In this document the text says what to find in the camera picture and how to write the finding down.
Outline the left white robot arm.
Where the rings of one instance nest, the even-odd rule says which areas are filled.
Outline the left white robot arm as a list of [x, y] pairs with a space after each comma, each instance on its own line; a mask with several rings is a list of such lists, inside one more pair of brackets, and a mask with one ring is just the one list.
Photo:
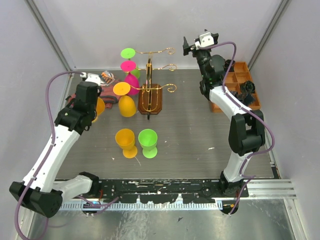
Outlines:
[[88, 198], [99, 195], [99, 177], [88, 172], [83, 171], [62, 183], [54, 181], [71, 147], [97, 117], [100, 92], [98, 84], [82, 81], [76, 87], [75, 98], [58, 113], [54, 121], [55, 135], [48, 140], [36, 164], [21, 182], [14, 181], [9, 187], [16, 200], [26, 191], [21, 202], [23, 207], [51, 218], [64, 202], [81, 194]]

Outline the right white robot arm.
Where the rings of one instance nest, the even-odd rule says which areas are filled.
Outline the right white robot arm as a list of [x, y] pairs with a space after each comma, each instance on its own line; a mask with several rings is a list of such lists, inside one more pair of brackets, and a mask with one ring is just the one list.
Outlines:
[[231, 155], [226, 168], [221, 172], [218, 190], [225, 197], [231, 197], [242, 187], [246, 169], [252, 156], [265, 144], [263, 113], [252, 110], [240, 102], [226, 87], [226, 77], [232, 64], [211, 50], [218, 47], [218, 36], [206, 33], [195, 39], [193, 45], [183, 41], [183, 54], [196, 58], [201, 81], [199, 89], [211, 103], [217, 105], [230, 121], [228, 143]]

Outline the yellow plastic wine glass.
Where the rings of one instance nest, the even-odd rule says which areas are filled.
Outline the yellow plastic wine glass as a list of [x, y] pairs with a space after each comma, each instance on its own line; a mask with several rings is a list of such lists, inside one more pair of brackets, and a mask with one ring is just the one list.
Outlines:
[[128, 95], [130, 90], [131, 86], [127, 82], [119, 82], [113, 87], [113, 92], [120, 96], [118, 100], [120, 114], [126, 118], [132, 117], [137, 111], [134, 100]]

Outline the pink plastic wine glass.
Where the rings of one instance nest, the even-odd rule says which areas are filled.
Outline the pink plastic wine glass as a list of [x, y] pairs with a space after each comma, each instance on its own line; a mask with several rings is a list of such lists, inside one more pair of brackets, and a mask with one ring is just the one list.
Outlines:
[[124, 81], [130, 85], [130, 91], [128, 92], [128, 95], [135, 96], [139, 94], [139, 87], [140, 83], [138, 78], [133, 74], [133, 71], [136, 70], [136, 63], [131, 60], [126, 60], [121, 63], [120, 68], [121, 70], [126, 73], [126, 77], [124, 78]]

